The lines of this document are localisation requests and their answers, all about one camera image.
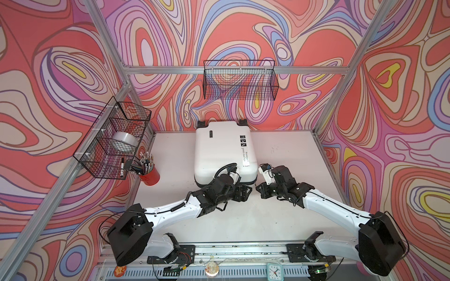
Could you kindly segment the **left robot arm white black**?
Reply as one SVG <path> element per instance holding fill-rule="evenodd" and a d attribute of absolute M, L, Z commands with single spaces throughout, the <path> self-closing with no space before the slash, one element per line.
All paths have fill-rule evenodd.
<path fill-rule="evenodd" d="M 117 266 L 126 266 L 141 255 L 172 262 L 180 246 L 175 236 L 163 233 L 163 229 L 207 215 L 228 201 L 245 202 L 252 191 L 252 187 L 221 174 L 202 189 L 189 192 L 183 200 L 156 208 L 132 205 L 107 231 Z"/>

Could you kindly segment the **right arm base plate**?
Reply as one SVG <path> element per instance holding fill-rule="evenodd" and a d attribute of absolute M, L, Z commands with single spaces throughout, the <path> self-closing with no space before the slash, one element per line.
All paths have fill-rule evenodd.
<path fill-rule="evenodd" d="M 314 245 L 310 244 L 287 244 L 284 254 L 288 255 L 291 263 L 333 263 L 335 256 L 322 255 Z"/>

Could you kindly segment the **black suitcase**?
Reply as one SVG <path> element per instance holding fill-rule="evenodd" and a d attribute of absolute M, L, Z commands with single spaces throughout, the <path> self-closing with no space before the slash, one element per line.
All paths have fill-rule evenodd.
<path fill-rule="evenodd" d="M 195 134 L 194 179 L 197 186 L 208 185 L 220 168 L 232 163 L 237 164 L 241 183 L 255 184 L 258 164 L 246 119 L 199 121 Z"/>

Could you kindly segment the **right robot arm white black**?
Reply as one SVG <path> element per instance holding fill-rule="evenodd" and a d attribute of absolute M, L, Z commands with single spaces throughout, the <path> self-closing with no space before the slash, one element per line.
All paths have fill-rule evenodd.
<path fill-rule="evenodd" d="M 273 180 L 256 189 L 262 199 L 276 197 L 295 207 L 314 211 L 352 234 L 351 237 L 337 237 L 323 231 L 314 232 L 301 250 L 309 261 L 339 256 L 363 263 L 372 275 L 388 276 L 407 252 L 392 219 L 385 213 L 370 214 L 351 208 L 314 186 L 295 180 Z"/>

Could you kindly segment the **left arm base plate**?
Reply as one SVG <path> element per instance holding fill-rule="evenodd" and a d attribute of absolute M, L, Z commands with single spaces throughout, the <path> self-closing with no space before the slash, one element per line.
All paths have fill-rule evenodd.
<path fill-rule="evenodd" d="M 149 256 L 147 264 L 150 265 L 190 265 L 195 261 L 196 246 L 193 244 L 181 245 L 175 248 L 166 258 Z"/>

